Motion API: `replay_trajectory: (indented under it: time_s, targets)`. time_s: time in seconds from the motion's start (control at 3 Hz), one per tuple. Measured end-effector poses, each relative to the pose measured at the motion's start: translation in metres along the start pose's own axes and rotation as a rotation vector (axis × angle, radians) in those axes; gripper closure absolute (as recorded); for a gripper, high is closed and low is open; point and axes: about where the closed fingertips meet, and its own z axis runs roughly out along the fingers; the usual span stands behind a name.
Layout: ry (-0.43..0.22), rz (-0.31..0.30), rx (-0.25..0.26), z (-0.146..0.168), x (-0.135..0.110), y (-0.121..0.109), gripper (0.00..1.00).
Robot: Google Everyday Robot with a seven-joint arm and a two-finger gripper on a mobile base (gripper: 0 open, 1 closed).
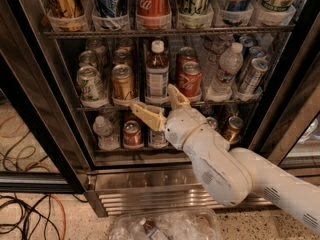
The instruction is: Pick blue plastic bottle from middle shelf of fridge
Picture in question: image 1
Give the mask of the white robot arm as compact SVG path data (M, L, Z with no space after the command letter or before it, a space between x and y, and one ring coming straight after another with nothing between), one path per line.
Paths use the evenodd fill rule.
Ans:
M171 111L140 101L131 111L191 160L207 193L225 207L239 205L250 194L270 201L320 234L320 188L303 181L246 148L231 148L208 119L190 105L174 85L168 86Z

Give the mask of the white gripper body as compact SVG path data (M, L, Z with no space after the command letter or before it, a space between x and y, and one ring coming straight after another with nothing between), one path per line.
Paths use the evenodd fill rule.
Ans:
M169 113L165 127L165 137L177 150L182 150L188 136L205 122L206 118L197 109L180 107Z

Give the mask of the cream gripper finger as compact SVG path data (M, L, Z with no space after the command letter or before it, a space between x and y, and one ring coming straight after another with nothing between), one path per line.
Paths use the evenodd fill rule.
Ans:
M166 117L164 116L163 108L148 105L140 101L131 102L130 108L132 113L141 119L152 130L165 130Z
M173 110L180 107L189 107L190 101L173 84L168 85L168 95Z

